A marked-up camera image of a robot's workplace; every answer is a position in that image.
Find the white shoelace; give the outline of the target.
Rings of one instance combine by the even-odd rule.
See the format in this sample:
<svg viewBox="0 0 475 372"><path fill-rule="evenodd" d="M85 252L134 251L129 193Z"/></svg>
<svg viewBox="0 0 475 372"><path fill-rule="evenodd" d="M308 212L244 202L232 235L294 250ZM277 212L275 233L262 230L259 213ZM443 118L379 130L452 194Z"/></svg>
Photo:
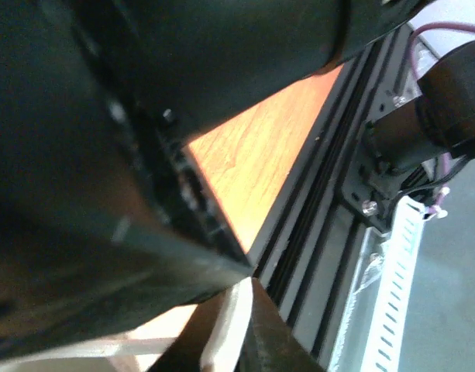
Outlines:
<svg viewBox="0 0 475 372"><path fill-rule="evenodd" d="M231 371L239 359L253 308L252 279L247 277L224 291L217 297L220 302L212 305L210 301L200 304L203 319L208 320L208 312L216 310L216 318L209 322L209 336L198 344L203 347L196 353L199 370ZM119 358L141 355L161 356L169 346L180 338L131 339L124 335L94 339L69 346L32 353L18 357L16 363L37 360L58 360L71 358Z"/></svg>

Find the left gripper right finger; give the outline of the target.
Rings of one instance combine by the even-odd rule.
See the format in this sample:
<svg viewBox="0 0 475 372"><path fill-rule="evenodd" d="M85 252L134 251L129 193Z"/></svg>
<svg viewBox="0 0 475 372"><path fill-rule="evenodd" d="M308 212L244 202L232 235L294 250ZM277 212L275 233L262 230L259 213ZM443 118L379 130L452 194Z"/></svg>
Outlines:
<svg viewBox="0 0 475 372"><path fill-rule="evenodd" d="M322 371L295 339L267 292L252 279L253 308L239 358L240 371Z"/></svg>

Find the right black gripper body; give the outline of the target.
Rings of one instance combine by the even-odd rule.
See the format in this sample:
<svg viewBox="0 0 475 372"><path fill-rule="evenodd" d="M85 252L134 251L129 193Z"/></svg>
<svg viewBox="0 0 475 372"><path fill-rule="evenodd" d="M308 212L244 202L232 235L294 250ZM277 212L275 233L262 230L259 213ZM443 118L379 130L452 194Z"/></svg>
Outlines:
<svg viewBox="0 0 475 372"><path fill-rule="evenodd" d="M250 274L185 145L423 1L0 1L0 349L125 332Z"/></svg>

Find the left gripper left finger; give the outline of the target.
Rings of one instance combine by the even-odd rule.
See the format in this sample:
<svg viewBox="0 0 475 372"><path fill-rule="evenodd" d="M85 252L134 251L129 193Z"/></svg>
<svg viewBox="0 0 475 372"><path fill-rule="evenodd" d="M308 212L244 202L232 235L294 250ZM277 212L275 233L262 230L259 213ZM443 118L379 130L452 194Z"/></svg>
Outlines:
<svg viewBox="0 0 475 372"><path fill-rule="evenodd" d="M199 372L200 359L215 328L224 293L199 304L180 335L148 369L149 372Z"/></svg>

